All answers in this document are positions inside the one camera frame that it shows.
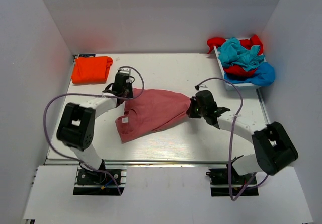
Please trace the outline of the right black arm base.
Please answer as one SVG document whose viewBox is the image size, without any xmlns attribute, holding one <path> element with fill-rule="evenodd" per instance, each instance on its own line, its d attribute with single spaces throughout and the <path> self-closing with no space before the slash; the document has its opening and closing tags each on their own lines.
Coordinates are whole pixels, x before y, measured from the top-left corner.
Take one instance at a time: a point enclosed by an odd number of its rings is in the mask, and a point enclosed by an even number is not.
<svg viewBox="0 0 322 224">
<path fill-rule="evenodd" d="M 212 197 L 229 197 L 228 189 L 228 169 L 227 168 L 214 168 L 209 169 L 206 174 L 210 180 L 210 191 Z M 251 174 L 239 176 L 235 170 L 232 170 L 232 193 L 236 196 L 243 186 L 252 177 Z M 257 180 L 254 177 L 241 196 L 259 196 L 258 188 L 255 187 Z"/>
</svg>

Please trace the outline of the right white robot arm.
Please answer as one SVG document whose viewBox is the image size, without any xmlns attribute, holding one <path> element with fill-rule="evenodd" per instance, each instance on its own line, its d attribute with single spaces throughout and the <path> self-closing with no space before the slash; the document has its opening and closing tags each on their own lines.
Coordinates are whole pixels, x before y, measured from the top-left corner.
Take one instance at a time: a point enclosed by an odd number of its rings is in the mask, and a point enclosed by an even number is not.
<svg viewBox="0 0 322 224">
<path fill-rule="evenodd" d="M 265 172 L 273 176 L 299 157 L 293 142 L 279 122 L 263 124 L 219 107 L 209 90 L 198 91 L 190 99 L 189 118 L 203 118 L 208 125 L 229 131 L 247 140 L 254 153 L 232 160 L 232 169 L 240 176 Z"/>
</svg>

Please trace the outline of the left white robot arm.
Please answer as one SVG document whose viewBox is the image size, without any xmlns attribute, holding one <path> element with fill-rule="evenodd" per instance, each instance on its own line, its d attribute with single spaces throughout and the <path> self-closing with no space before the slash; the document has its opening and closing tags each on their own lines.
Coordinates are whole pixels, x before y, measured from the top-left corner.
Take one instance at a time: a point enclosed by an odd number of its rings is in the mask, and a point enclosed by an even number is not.
<svg viewBox="0 0 322 224">
<path fill-rule="evenodd" d="M 67 103 L 57 130 L 57 139 L 70 148 L 87 170 L 105 170 L 105 162 L 97 154 L 92 141 L 96 118 L 119 107 L 124 99 L 133 98 L 130 69 L 116 73 L 113 83 L 95 97 L 82 104 Z"/>
</svg>

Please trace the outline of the pink t-shirt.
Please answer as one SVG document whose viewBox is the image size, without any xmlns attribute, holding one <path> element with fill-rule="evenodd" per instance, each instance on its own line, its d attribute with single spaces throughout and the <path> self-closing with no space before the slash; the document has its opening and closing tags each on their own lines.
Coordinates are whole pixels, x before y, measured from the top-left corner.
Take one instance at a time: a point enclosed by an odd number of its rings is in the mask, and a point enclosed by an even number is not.
<svg viewBox="0 0 322 224">
<path fill-rule="evenodd" d="M 134 100 L 126 101 L 124 115 L 115 120 L 122 143 L 171 128 L 187 118 L 190 98 L 160 89 L 133 89 Z"/>
</svg>

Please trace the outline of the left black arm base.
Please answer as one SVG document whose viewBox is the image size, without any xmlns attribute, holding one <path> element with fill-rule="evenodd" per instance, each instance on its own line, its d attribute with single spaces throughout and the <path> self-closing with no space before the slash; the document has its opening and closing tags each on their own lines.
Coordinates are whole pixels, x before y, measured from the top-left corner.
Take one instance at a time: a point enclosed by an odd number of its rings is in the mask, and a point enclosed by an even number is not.
<svg viewBox="0 0 322 224">
<path fill-rule="evenodd" d="M 116 180 L 119 186 L 118 191 L 112 178 L 103 173 L 94 173 L 90 170 L 78 167 L 73 195 L 74 196 L 120 196 L 125 188 L 126 183 L 126 168 L 112 168 L 107 171 Z"/>
</svg>

